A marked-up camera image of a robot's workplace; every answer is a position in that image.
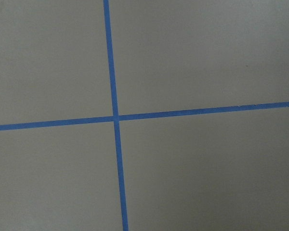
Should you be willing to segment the blue tape line lengthwise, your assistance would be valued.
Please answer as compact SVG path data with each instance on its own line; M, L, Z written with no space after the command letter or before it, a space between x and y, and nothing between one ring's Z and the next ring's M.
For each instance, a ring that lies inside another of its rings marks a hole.
M129 224L128 224L127 204L126 204L125 182L124 182L124 169L123 169L123 158L122 158L121 137L120 137L118 98L117 98L115 65L113 56L109 1L107 0L103 1L103 5L104 5L105 33L106 33L111 101L113 111L115 146L117 156L118 185L119 185L120 207L122 216L122 227L124 231L127 231L129 229Z

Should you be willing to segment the blue tape line crosswise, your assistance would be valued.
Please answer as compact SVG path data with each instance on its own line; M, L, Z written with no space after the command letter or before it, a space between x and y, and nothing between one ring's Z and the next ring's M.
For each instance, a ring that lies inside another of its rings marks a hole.
M141 120L141 119L176 117L176 116L193 116L193 115L228 113L238 111L264 110L264 109L286 108L286 107L289 107L289 102L262 103L262 104L236 105L236 106L178 110L178 111L129 114L129 115L118 115L117 117L101 116L101 117L88 117L88 118L76 118L65 120L53 120L53 121L3 124L0 125L0 131L105 123L105 122L113 122L115 120L128 121L128 120Z

